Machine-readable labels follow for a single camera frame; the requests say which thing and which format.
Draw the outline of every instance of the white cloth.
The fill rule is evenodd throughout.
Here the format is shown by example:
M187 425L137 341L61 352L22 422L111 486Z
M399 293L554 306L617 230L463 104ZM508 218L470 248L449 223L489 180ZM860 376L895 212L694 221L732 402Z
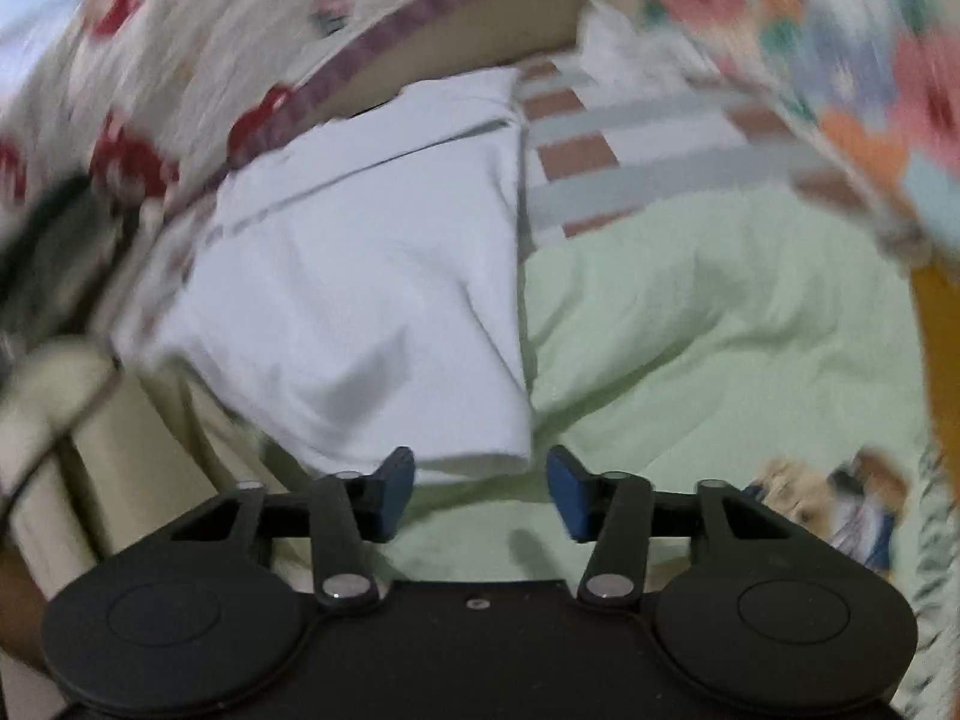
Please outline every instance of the white cloth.
M515 72L408 87L220 189L148 359L186 358L306 466L419 483L528 469Z

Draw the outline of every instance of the green cloth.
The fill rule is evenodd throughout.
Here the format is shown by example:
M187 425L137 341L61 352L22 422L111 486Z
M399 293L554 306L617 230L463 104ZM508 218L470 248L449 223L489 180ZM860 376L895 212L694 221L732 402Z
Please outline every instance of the green cloth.
M744 487L776 457L827 474L870 445L916 478L928 419L909 286L866 233L784 186L658 203L541 250L520 281L538 458L563 442L595 471L688 493ZM569 542L544 487L537 472L418 490L381 555L419 579L574 580L590 546ZM915 519L896 539L907 574Z

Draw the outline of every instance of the blue flower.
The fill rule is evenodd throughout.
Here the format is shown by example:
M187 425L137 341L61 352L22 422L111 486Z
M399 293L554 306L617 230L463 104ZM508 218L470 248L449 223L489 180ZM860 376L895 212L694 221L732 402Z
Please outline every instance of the blue flower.
M794 89L818 107L862 116L896 99L888 47L880 40L853 41L833 20L808 23L790 73Z

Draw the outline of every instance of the circular cover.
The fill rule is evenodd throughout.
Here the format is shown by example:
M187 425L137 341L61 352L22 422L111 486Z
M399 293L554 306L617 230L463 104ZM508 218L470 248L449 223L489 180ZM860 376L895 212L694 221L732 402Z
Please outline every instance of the circular cover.
M866 571L813 582L717 573L697 565L666 586L654 628L718 697L759 712L841 712L882 697L910 664L909 605Z
M190 546L179 544L178 554ZM264 682L289 658L304 621L279 577L243 560L201 563L193 577L198 560L176 563L161 555L138 576L121 562L51 601L44 654L73 696L125 716L204 712Z

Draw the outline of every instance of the yellow wooden surface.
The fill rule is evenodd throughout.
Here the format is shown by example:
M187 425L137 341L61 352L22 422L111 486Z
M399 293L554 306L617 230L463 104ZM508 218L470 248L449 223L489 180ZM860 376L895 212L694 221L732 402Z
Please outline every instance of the yellow wooden surface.
M960 286L934 266L914 271L930 413L960 496Z

